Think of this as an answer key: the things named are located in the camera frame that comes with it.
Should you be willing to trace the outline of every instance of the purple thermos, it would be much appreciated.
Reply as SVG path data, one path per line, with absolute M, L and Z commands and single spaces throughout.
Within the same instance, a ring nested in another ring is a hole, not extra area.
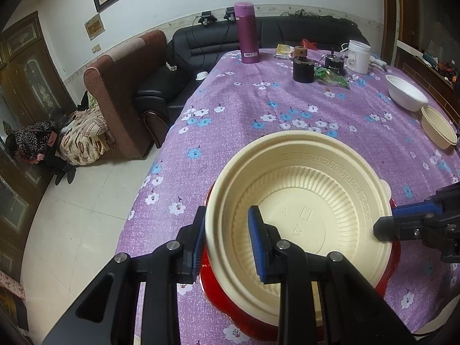
M 257 63 L 260 61 L 257 40 L 256 13 L 251 3 L 235 4 L 236 26 L 240 39 L 241 62 Z

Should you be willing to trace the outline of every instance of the yellow package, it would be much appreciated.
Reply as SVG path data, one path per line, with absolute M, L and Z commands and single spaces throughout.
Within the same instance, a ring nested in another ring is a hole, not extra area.
M 294 47 L 285 44 L 278 44 L 277 50 L 275 52 L 275 57 L 284 60 L 292 59 L 294 57 Z

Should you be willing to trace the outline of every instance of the metal screw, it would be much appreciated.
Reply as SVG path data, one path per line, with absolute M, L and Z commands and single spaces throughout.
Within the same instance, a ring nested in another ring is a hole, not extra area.
M 291 244 L 287 240 L 280 240 L 277 242 L 277 248 L 281 250 L 288 249 L 290 246 Z
M 334 262 L 340 262 L 342 259 L 344 259 L 344 256 L 342 253 L 339 252 L 332 252 L 329 255 L 329 258 L 332 259 Z
M 166 248 L 169 250 L 176 250 L 180 246 L 180 242 L 173 240 L 166 244 Z
M 126 253 L 118 253 L 115 257 L 114 260 L 116 263 L 121 263 L 124 262 L 128 259 L 128 255 Z

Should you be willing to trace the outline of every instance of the black boots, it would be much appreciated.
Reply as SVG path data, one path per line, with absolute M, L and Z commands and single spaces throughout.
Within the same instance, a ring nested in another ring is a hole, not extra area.
M 74 181 L 77 168 L 75 166 L 72 166 L 70 163 L 66 163 L 64 167 L 64 172 L 67 173 L 67 183 L 71 184 Z
M 54 182 L 54 184 L 58 185 L 64 178 L 65 174 L 67 174 L 67 183 L 71 184 L 74 181 L 76 172 L 77 168 L 75 166 L 72 166 L 70 163 L 66 163 L 65 167 L 62 170 L 57 170 L 55 172 L 56 181 Z
M 56 181 L 54 182 L 54 184 L 59 185 L 59 183 L 65 176 L 65 172 L 62 170 L 57 170 L 55 174 L 56 174 Z

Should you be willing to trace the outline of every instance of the white tile floor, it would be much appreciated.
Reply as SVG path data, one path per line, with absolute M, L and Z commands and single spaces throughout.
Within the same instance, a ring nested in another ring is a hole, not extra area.
M 35 345 L 113 256 L 157 153 L 152 148 L 145 160 L 79 168 L 71 185 L 65 179 L 59 186 L 50 183 L 22 261 L 21 283 Z

